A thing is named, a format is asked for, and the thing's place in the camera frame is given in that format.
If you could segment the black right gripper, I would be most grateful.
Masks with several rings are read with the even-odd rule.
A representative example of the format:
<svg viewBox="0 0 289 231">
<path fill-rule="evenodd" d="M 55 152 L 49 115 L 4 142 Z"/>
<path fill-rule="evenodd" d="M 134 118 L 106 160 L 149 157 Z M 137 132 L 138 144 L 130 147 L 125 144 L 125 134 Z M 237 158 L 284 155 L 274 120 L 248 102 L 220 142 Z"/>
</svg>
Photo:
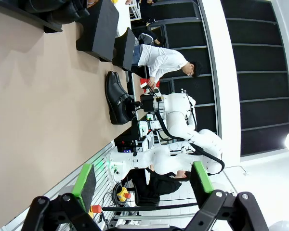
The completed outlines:
<svg viewBox="0 0 289 231">
<path fill-rule="evenodd" d="M 154 96 L 142 94 L 140 101 L 133 101 L 132 105 L 138 106 L 132 110 L 133 113 L 136 113 L 140 109 L 143 109 L 145 112 L 154 112 Z"/>
</svg>

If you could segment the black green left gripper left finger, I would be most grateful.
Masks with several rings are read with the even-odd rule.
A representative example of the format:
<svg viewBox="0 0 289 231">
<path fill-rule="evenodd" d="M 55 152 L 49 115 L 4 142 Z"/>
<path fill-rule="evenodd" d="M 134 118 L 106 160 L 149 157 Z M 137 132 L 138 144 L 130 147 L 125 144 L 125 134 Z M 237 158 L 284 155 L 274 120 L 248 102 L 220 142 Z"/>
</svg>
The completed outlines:
<svg viewBox="0 0 289 231">
<path fill-rule="evenodd" d="M 93 164 L 84 164 L 72 192 L 50 200 L 35 197 L 22 226 L 23 231 L 55 231 L 61 224 L 72 224 L 77 231 L 99 231 L 88 214 L 95 192 L 96 177 Z"/>
</svg>

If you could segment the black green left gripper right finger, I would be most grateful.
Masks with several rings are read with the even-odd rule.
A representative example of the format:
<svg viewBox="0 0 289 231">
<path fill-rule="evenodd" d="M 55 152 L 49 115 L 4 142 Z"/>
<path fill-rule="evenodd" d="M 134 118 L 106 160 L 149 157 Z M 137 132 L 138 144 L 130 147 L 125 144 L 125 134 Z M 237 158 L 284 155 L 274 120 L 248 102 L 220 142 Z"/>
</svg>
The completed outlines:
<svg viewBox="0 0 289 231">
<path fill-rule="evenodd" d="M 217 220 L 227 221 L 233 231 L 269 230 L 254 195 L 240 192 L 233 196 L 215 190 L 200 161 L 191 165 L 190 184 L 199 210 L 186 226 L 186 231 L 210 231 Z"/>
</svg>

